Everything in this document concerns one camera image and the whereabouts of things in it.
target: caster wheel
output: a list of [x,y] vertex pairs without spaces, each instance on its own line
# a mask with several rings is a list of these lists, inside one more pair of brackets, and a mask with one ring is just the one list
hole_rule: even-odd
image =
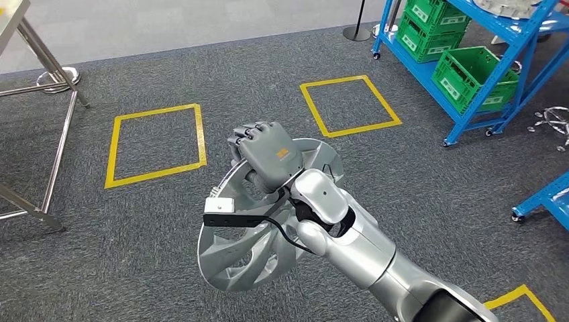
[[518,216],[515,213],[512,213],[512,221],[515,223],[523,223],[525,220],[525,217],[523,216]]

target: yellow floor marking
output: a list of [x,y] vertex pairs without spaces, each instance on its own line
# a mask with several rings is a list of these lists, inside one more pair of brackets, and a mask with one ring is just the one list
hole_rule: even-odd
[[[196,135],[197,135],[197,147],[198,147],[198,162],[192,164],[186,164],[184,166],[176,166],[174,168],[149,172],[145,174],[140,174],[137,176],[131,176],[128,178],[123,178],[115,180],[115,166],[117,162],[117,148],[119,145],[119,135],[121,129],[121,122],[126,119],[134,119],[137,117],[145,117],[150,115],[170,113],[175,111],[181,111],[183,109],[194,109],[195,122],[196,122]],[[107,178],[105,179],[105,189],[113,188],[116,186],[123,186],[125,184],[131,184],[135,182],[140,182],[144,180],[150,180],[158,178],[161,176],[168,176],[170,174],[175,174],[184,171],[190,171],[198,169],[207,164],[207,158],[205,155],[205,140],[203,138],[203,124],[201,121],[201,109],[198,104],[188,104],[175,107],[167,107],[165,109],[155,109],[152,111],[144,111],[139,113],[132,113],[126,115],[119,115],[115,117],[115,123],[113,125],[113,134],[111,136],[111,147],[109,149],[109,163],[107,164]]]
[[[381,103],[383,108],[387,111],[387,113],[391,117],[391,121],[383,122],[383,123],[377,123],[377,124],[371,124],[371,125],[365,125],[365,126],[358,126],[358,127],[353,127],[350,129],[341,129],[338,131],[328,131],[328,129],[326,128],[326,125],[322,121],[322,117],[320,116],[320,113],[318,113],[318,110],[316,110],[316,106],[314,105],[314,102],[312,101],[312,98],[310,97],[310,94],[308,93],[308,88],[309,87],[315,87],[315,86],[322,86],[322,85],[331,85],[331,84],[338,84],[338,83],[344,83],[344,82],[351,82],[351,81],[359,81],[359,80],[364,81],[366,83],[366,85],[368,85],[368,87],[370,88],[372,93],[375,95],[375,97]],[[385,127],[390,127],[390,126],[395,126],[395,125],[401,124],[401,120],[399,120],[397,115],[395,115],[395,112],[391,109],[391,107],[389,107],[389,104],[387,103],[387,101],[385,101],[383,96],[381,96],[379,91],[375,88],[375,86],[372,84],[371,80],[366,75],[350,76],[350,77],[335,78],[335,79],[328,79],[328,80],[319,80],[317,82],[301,84],[300,88],[301,88],[301,92],[302,92],[302,94],[306,100],[306,103],[308,104],[308,108],[310,109],[310,112],[312,113],[312,116],[314,117],[314,120],[316,121],[316,125],[320,129],[320,132],[322,132],[322,135],[327,137],[327,138],[335,138],[338,136],[346,136],[348,134],[371,131],[373,129],[382,129]]]
[[546,318],[547,322],[555,322],[555,319],[553,318],[551,313],[546,309],[543,303],[541,303],[541,301],[537,299],[537,297],[529,290],[529,288],[527,288],[525,284],[521,285],[520,287],[516,288],[515,290],[511,291],[506,295],[503,295],[495,300],[484,303],[484,306],[488,310],[496,309],[497,307],[500,307],[506,303],[515,301],[516,299],[518,299],[523,295],[529,298],[529,300],[533,303],[533,305],[535,305],[535,307],[537,307],[537,309]]

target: metal table leg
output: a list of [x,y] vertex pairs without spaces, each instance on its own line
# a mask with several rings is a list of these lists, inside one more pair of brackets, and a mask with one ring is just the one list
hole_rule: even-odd
[[57,174],[59,171],[59,167],[61,164],[61,158],[63,156],[63,149],[65,146],[65,141],[67,139],[67,133],[69,131],[69,125],[71,123],[71,119],[73,116],[73,112],[75,110],[75,105],[77,100],[85,106],[89,106],[89,102],[85,99],[85,96],[75,86],[76,83],[79,81],[79,74],[76,70],[71,70],[69,68],[63,68],[59,64],[59,62],[55,59],[52,53],[47,49],[46,45],[40,39],[38,34],[34,31],[34,29],[30,26],[28,21],[23,18],[17,28],[19,34],[23,38],[23,40],[28,44],[30,49],[34,52],[38,60],[44,65],[46,68],[46,74],[43,74],[38,79],[38,85],[34,87],[27,87],[24,89],[14,89],[10,91],[3,91],[0,92],[0,97],[14,95],[14,94],[22,94],[28,93],[32,91],[47,91],[48,93],[58,93],[64,91],[66,89],[71,89],[71,98],[69,103],[69,108],[67,110],[67,115],[65,117],[65,122],[63,125],[63,130],[61,133],[61,137],[59,140],[59,145],[56,151],[55,161],[52,167],[52,172],[50,175],[50,179],[48,182],[48,188],[46,189],[46,194],[44,196],[44,202],[42,203],[41,209],[34,206],[24,198],[18,196],[15,192],[9,190],[7,187],[0,184],[0,197],[7,199],[10,203],[18,206],[21,211],[14,211],[11,213],[0,214],[0,220],[2,219],[9,219],[13,217],[17,217],[20,215],[30,214],[41,221],[46,222],[50,227],[55,230],[63,230],[63,226],[59,223],[55,218],[48,215],[47,212],[50,207],[50,202],[53,195],[55,181],[57,179]]
[[20,215],[30,214],[35,218],[38,218],[40,221],[47,223],[51,228],[55,230],[63,230],[63,225],[55,218],[50,215],[43,213],[39,210],[36,206],[31,204],[29,201],[25,200],[24,198],[18,196],[15,192],[8,189],[6,186],[0,184],[0,197],[8,200],[11,204],[15,205],[22,209],[22,211],[14,211],[12,213],[6,213],[4,215],[0,215],[0,219],[8,219],[12,217],[17,217]]
[[[22,37],[22,39],[28,44],[32,52],[38,57],[38,60],[42,63],[45,67],[46,72],[40,75],[36,84],[38,86],[47,85],[50,83],[63,83],[66,82],[72,85],[76,85],[81,76],[77,69],[73,67],[61,67],[59,63],[55,60],[51,52],[47,49],[46,45],[37,35],[36,31],[31,27],[28,23],[26,18],[23,18],[18,25],[18,33]],[[59,93],[68,90],[71,88],[72,90],[74,87],[66,86],[66,87],[54,87],[49,89],[44,89],[46,93]],[[81,104],[85,105],[84,99],[79,99]]]

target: wheel rim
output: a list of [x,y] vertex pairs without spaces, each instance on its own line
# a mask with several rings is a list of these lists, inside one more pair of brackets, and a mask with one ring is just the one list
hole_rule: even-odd
[[[328,144],[314,139],[295,139],[303,152],[305,168],[317,168],[330,177],[336,185],[344,184],[344,169],[338,153]],[[251,171],[245,161],[237,163],[210,197],[233,198],[235,209],[253,209],[277,200],[278,195],[255,198],[244,185]],[[298,221],[293,206],[287,201],[274,215],[284,231],[298,244]],[[202,225],[198,240],[198,265],[203,278],[220,290],[250,290],[270,282],[293,268],[304,254],[303,250],[289,244],[278,229],[262,223],[255,228],[243,229],[237,238],[221,237],[219,229]]]

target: green plastic crate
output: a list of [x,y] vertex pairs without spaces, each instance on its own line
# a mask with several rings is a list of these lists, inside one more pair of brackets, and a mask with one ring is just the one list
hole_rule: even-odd
[[[431,79],[462,115],[498,61],[484,46],[448,50],[442,54]],[[478,111],[501,111],[513,96],[517,81],[518,75],[508,69]]]
[[463,35],[464,32],[428,36],[404,13],[396,39],[416,62],[430,62],[439,59],[445,50],[457,48]]
[[405,12],[429,35],[464,32],[471,20],[445,0],[408,0]]

